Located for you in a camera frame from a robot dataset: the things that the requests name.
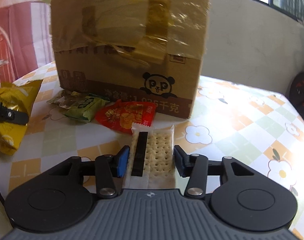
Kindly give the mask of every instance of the wall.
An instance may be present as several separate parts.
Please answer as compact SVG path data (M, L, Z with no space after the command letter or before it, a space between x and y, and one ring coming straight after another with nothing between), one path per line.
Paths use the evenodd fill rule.
M304 27L253 0L211 0L202 75L287 94L304 69Z

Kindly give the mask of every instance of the green snack packet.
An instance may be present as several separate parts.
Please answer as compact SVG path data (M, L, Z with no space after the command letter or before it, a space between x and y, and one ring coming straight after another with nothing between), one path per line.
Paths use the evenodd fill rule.
M65 113L65 116L84 123L91 122L96 112L101 109L108 101L94 97L85 96L83 100L74 103Z

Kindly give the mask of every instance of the tablecloth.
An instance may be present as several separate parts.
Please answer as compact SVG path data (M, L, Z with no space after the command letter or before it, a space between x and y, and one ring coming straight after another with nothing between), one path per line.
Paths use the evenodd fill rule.
M94 160L116 154L130 145L131 136L114 132L95 120L72 121L59 107L49 105L61 88L55 62L17 80L43 79L30 122L19 150L13 156L0 154L0 192L4 197L15 187L74 155ZM209 160L232 156L289 189L297 198L298 211L290 230L304 239L304 120L285 96L209 77L200 77L192 116L184 120L157 113L152 126L175 125L174 143L187 153ZM187 178L176 178L185 188ZM84 186L95 190L95 180ZM207 193L219 186L209 177ZM11 229L0 204L0 237Z

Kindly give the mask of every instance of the black strap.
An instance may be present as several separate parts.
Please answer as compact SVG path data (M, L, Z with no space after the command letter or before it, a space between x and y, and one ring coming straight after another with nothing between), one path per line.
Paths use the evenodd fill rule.
M0 121L26 125L29 117L26 113L8 109L0 102Z

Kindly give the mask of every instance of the round black disc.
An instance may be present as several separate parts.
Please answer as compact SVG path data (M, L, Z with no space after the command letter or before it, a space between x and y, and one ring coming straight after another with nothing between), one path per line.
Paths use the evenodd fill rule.
M25 183L6 198L5 210L14 223L27 231L53 232L83 219L92 208L87 189L64 176Z
M304 101L304 72L294 78L289 91L289 100L294 106Z
M210 207L227 224L247 231L288 227L297 212L297 200L286 188L252 176L239 177L218 187Z

